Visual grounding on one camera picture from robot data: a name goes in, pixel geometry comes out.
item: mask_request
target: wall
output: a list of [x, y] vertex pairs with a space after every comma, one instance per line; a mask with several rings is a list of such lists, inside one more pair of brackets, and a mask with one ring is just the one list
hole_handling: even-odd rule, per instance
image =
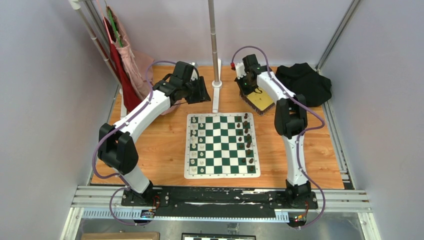
[[[229, 64], [242, 46], [255, 45], [270, 63], [316, 64], [351, 0], [216, 0], [218, 57]], [[131, 43], [157, 60], [212, 65], [208, 1], [108, 1]], [[238, 61], [246, 53], [240, 52]]]
[[422, 239], [424, 2], [364, 0], [323, 75], [384, 240]]
[[68, 1], [0, 12], [0, 239], [58, 239], [115, 80]]

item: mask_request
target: gray wall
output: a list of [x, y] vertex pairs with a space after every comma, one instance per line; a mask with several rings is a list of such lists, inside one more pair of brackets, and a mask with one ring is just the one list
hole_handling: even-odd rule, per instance
[[384, 240], [423, 239], [424, 1], [364, 0], [322, 73]]
[[58, 239], [116, 84], [68, 1], [0, 19], [0, 239]]
[[[245, 45], [271, 64], [316, 64], [351, 0], [215, 0], [218, 57], [229, 64]], [[212, 64], [207, 0], [107, 1], [131, 43], [158, 60]], [[240, 52], [238, 61], [246, 53]]]

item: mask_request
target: gray floor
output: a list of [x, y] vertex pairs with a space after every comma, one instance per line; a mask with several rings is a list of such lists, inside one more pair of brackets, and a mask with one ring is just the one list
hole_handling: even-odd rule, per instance
[[[313, 220], [316, 213], [310, 212]], [[364, 240], [356, 213], [325, 213], [315, 224], [297, 231], [285, 223], [206, 221], [153, 221], [146, 226], [125, 226], [113, 219], [82, 219], [76, 239], [82, 233], [159, 232], [160, 240], [180, 240], [182, 233], [253, 235], [257, 240]]]

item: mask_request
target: yellow pad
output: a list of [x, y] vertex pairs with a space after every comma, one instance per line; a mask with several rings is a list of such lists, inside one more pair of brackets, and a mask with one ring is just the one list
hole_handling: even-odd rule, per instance
[[258, 87], [257, 92], [262, 93], [256, 93], [252, 92], [249, 95], [246, 96], [246, 98], [260, 111], [264, 111], [269, 106], [274, 104], [273, 99], [265, 92], [262, 88]]

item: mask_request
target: green and white chessboard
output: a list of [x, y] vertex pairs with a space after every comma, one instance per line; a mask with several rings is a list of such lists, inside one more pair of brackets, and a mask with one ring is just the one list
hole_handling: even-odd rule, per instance
[[189, 114], [186, 137], [186, 179], [261, 175], [252, 113]]

